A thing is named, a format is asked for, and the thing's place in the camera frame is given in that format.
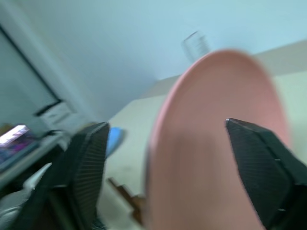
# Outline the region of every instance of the computer monitor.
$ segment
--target computer monitor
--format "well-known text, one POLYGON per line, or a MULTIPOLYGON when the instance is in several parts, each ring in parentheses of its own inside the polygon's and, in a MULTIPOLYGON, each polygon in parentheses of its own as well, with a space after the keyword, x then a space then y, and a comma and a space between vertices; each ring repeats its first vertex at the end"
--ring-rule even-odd
POLYGON ((268 129, 227 119, 238 172, 266 229, 307 229, 307 168, 268 129))
POLYGON ((0 135, 0 173, 39 146, 39 141, 26 125, 17 125, 0 135))
POLYGON ((75 135, 9 229, 91 229, 103 179, 108 132, 108 123, 100 123, 75 135))

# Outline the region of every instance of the white wall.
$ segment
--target white wall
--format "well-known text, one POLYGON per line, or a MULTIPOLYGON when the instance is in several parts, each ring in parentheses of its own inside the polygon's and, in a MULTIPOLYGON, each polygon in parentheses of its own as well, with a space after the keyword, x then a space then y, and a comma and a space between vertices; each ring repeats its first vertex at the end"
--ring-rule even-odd
POLYGON ((189 65, 196 30, 211 50, 258 53, 306 38, 304 0, 18 0, 40 36, 101 100, 107 117, 189 65))
POLYGON ((291 150, 307 164, 307 71, 275 76, 273 82, 288 118, 291 150))

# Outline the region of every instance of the floor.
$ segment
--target floor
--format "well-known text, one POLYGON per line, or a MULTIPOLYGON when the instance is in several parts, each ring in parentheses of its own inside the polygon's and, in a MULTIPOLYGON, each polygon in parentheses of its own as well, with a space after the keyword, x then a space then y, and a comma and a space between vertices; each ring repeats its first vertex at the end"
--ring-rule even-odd
MULTIPOLYGON (((280 95, 282 104, 290 124, 293 139, 293 151, 297 157, 307 163, 307 104, 302 98, 307 98, 307 42, 301 42, 272 52, 256 55, 265 68, 272 73, 272 82, 280 95), (297 55, 299 60, 292 60, 285 54, 297 55)), ((165 99, 165 95, 175 84, 179 76, 158 81, 140 99, 131 102, 110 122, 112 126, 119 126, 128 130, 127 140, 107 160, 105 178, 115 177, 120 184, 132 188, 133 194, 144 194, 144 162, 146 144, 154 123, 158 108, 165 99), (152 106, 144 109, 144 103, 152 106)), ((111 230, 143 229, 133 221, 129 213, 131 208, 114 189, 104 184, 103 192, 98 203, 98 210, 111 230)))

